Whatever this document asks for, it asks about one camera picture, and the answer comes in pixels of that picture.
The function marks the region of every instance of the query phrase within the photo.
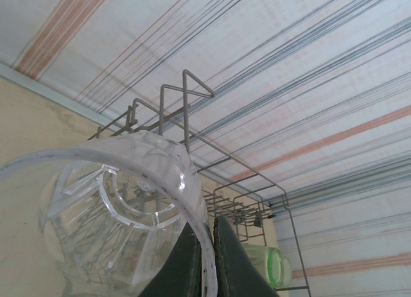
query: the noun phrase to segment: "transparent plastic container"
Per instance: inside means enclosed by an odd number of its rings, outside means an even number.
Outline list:
[[[0,167],[0,296],[138,296],[187,221],[215,296],[206,206],[182,145],[139,132],[12,160]]]
[[[287,287],[292,279],[290,260],[277,248],[242,244],[253,266],[272,287]]]

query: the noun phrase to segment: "dish rack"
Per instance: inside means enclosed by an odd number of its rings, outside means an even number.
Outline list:
[[[192,80],[197,82],[208,93],[206,94],[206,93],[197,92],[195,90],[189,90],[188,89],[188,78],[191,78]],[[175,110],[174,112],[168,115],[165,115],[164,114],[164,97],[165,97],[165,92],[167,90],[174,90],[177,92],[182,92],[183,106]],[[146,102],[145,100],[141,98],[135,98],[132,104],[128,106],[127,110],[124,113],[122,113],[119,117],[114,119],[111,123],[105,126],[99,126],[97,128],[97,132],[93,136],[91,136],[89,140],[100,138],[101,134],[104,131],[107,131],[113,127],[116,127],[119,129],[116,130],[114,133],[110,134],[111,137],[115,137],[117,135],[121,135],[124,133],[135,133],[141,130],[147,130],[150,132],[158,133],[159,135],[163,135],[164,124],[172,123],[175,126],[184,130],[184,139],[180,141],[180,143],[185,145],[188,153],[190,151],[190,140],[192,138],[196,138],[197,140],[208,145],[210,148],[213,148],[217,152],[223,154],[224,158],[222,158],[219,161],[207,164],[207,165],[200,165],[196,162],[193,162],[193,163],[198,168],[197,173],[201,173],[205,175],[206,177],[209,177],[212,180],[215,180],[216,182],[221,184],[221,186],[215,188],[212,192],[203,190],[204,199],[207,204],[207,211],[210,216],[213,216],[213,217],[225,216],[228,220],[230,220],[233,223],[233,225],[236,227],[236,234],[240,242],[245,242],[245,241],[248,241],[249,239],[262,236],[265,246],[267,245],[267,239],[266,239],[266,234],[265,234],[265,228],[263,225],[263,220],[272,219],[273,217],[275,217],[275,215],[273,215],[269,207],[269,201],[272,200],[273,198],[265,199],[261,195],[259,195],[257,192],[264,191],[267,189],[273,189],[273,188],[279,189],[281,191],[280,197],[281,197],[283,208],[286,210],[286,212],[290,216],[293,236],[295,239],[295,243],[297,245],[297,251],[299,254],[300,261],[301,261],[302,273],[304,275],[304,280],[305,280],[306,285],[298,286],[298,287],[285,287],[285,288],[276,289],[276,291],[292,291],[292,290],[306,289],[308,292],[308,296],[311,297],[310,286],[308,284],[306,269],[304,266],[304,261],[302,259],[299,240],[298,240],[298,236],[297,236],[297,232],[296,232],[295,224],[293,220],[292,209],[290,207],[290,202],[288,201],[288,195],[287,195],[286,190],[282,188],[280,185],[276,184],[276,182],[272,181],[265,175],[253,169],[251,166],[246,164],[244,161],[240,160],[238,157],[236,157],[232,153],[229,153],[225,151],[224,149],[218,147],[217,145],[213,144],[212,142],[209,142],[206,138],[201,136],[201,134],[191,131],[189,129],[189,103],[188,103],[189,94],[203,97],[203,98],[214,98],[215,97],[215,93],[210,87],[208,87],[202,80],[197,78],[192,72],[185,69],[182,72],[182,87],[177,87],[177,86],[169,85],[169,84],[161,85],[160,108],[159,109],[155,108],[153,105],[149,104],[148,102]],[[143,106],[144,108],[147,108],[151,110],[152,112],[154,112],[156,115],[158,115],[158,121],[148,126],[146,125],[139,126],[138,120],[136,119],[136,109],[139,106]],[[176,117],[181,114],[183,115],[183,123],[180,123],[179,121],[176,120]],[[235,182],[233,182],[211,171],[211,168],[216,167],[229,160],[235,161],[237,164],[242,165],[246,169],[253,172],[253,174],[246,178],[242,178],[241,180],[236,180]],[[250,178],[260,178],[268,182],[268,185],[262,188],[251,190],[239,184],[240,182],[243,182]],[[227,196],[224,196],[221,193],[219,193],[221,192],[221,190],[226,189],[226,188],[231,188],[235,190],[236,192],[239,193],[239,195],[234,198],[228,198]],[[254,202],[249,203],[249,204],[240,202],[240,199],[243,197],[251,198],[253,199]],[[252,226],[260,228],[261,233],[250,235],[249,228]]]

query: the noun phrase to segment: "beige wall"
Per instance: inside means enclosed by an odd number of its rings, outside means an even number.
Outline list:
[[[85,141],[96,132],[98,126],[2,78],[0,78],[0,99],[0,164],[34,151],[71,146]],[[212,191],[219,186],[204,176],[201,176],[201,181],[203,188],[207,191]],[[238,195],[230,189],[225,189],[221,193],[231,198]],[[250,203],[252,200],[244,198],[243,202]],[[268,245],[277,246],[274,223],[271,220],[265,220],[264,226]],[[259,232],[261,232],[259,228],[250,228],[251,234]],[[263,239],[257,237],[248,243],[263,244]],[[55,273],[53,267],[48,266],[47,268],[50,269],[50,276]],[[18,294],[31,292],[32,296],[41,296],[42,287],[44,285],[29,285],[25,289],[22,288],[23,291],[19,291]]]

